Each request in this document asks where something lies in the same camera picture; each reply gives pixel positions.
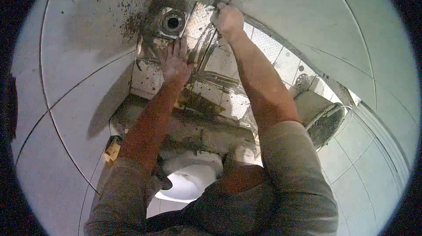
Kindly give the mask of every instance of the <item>toilet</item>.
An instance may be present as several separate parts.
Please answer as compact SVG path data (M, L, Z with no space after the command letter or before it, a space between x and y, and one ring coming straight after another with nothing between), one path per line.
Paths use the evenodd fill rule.
M223 172L221 158L215 153L197 150L167 154L166 157L162 169L173 186L169 190L160 190L155 195L159 199L190 203Z

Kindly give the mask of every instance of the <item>floor tile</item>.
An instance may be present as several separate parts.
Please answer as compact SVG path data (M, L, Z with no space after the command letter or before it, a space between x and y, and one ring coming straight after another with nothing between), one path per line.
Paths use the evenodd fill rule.
M372 138L356 118L352 118L347 127L335 139L352 163L356 162L372 142Z
M351 167L350 160L335 139L318 151L318 157L330 184Z
M149 206L146 209L146 218L153 217L160 214L160 203L161 199L153 197Z
M377 225L371 204L368 204L346 222L350 236L374 236L377 234Z
M400 199L395 181L392 180L387 187L372 201L372 206L377 220L377 229L381 230L395 210Z
M182 208L186 207L188 203L170 201L170 200L161 200L160 204L160 213L173 211L173 210L181 210Z
M16 139L11 144L15 163L25 139L47 112L40 77L40 37L47 2L48 0L34 2L13 52L11 73L16 78L18 95Z
M99 70L51 110L63 143L88 180L110 137L108 120L129 94L132 59L128 54Z
M149 1L49 0L41 38L49 107L90 74L134 50L137 35L129 24L146 12Z
M355 168L371 201L393 180L388 163L375 142L372 142L356 161Z
M350 236L349 228L347 227L347 223L345 221L338 225L337 236Z
M94 201L95 190L89 186L84 199L84 206L82 207L81 219L79 221L79 236L84 235L84 225L89 219L91 213L92 202Z
M335 181L333 188L346 219L355 215L370 202L366 189L354 167L351 167Z
M283 38L320 49L371 74L364 40L344 0L233 0L232 4Z
M295 83L294 79L296 77L299 64L300 59L289 49L283 47L276 62L274 63L274 68L284 82L289 85L293 85Z
M66 153L49 114L29 136L16 173L46 231L50 235L77 235L88 182Z
M283 48L279 42L257 28L254 28L251 40L265 54L271 64L276 61Z

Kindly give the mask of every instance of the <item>worker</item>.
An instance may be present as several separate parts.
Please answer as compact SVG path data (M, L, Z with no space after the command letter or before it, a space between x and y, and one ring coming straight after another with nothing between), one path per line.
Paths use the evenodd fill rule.
M163 182L151 175L169 116L187 83L186 39L160 53L164 83L122 143L85 235L335 235L338 211L311 139L277 71L244 32L235 7L211 20L230 44L258 127L264 167L235 162L230 172L179 211L146 219Z

